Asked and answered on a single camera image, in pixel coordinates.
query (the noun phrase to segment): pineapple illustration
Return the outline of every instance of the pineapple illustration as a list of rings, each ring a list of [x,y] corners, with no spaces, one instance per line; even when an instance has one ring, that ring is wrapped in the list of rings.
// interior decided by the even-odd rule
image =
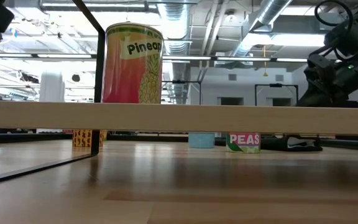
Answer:
[[[146,73],[140,82],[139,103],[160,103],[159,70],[159,55],[147,56]]]

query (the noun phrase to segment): white column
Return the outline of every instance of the white column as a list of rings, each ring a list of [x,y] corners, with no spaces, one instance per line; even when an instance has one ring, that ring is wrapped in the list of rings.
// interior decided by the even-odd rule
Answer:
[[[64,102],[65,82],[62,71],[48,69],[41,74],[40,102]],[[39,132],[62,132],[61,129],[37,129]]]

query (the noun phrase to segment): ceiling light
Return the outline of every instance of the ceiling light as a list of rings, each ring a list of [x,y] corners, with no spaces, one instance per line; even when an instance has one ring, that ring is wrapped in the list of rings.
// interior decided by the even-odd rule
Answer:
[[[165,63],[190,63],[189,60],[164,60]]]
[[[42,58],[91,58],[90,54],[38,54]]]
[[[257,57],[218,57],[218,61],[232,61],[232,62],[269,62],[270,58]]]
[[[308,62],[308,59],[303,58],[278,58],[277,62]]]
[[[273,45],[294,47],[322,47],[324,35],[320,34],[277,34],[272,39]]]
[[[191,44],[193,43],[192,40],[164,40],[164,43],[187,43]]]
[[[203,56],[172,56],[172,55],[164,55],[162,57],[163,60],[211,60],[211,57],[203,57]]]
[[[0,57],[12,57],[12,58],[21,58],[21,57],[32,57],[31,54],[5,54],[0,53]]]
[[[76,7],[74,3],[43,3],[43,7]],[[144,7],[143,4],[114,4],[114,3],[86,3],[87,7]],[[156,5],[149,5],[149,8],[156,9]]]

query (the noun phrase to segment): can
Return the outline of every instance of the can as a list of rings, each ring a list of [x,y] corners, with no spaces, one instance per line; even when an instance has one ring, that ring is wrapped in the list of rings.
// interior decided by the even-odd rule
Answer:
[[[260,133],[228,133],[228,152],[260,153]]]
[[[162,34],[124,22],[106,29],[103,103],[160,103]]]

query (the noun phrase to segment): wooden shelf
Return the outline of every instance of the wooden shelf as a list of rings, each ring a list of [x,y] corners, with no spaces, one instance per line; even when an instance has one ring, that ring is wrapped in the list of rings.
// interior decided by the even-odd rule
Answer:
[[[358,135],[358,109],[0,101],[0,128]]]

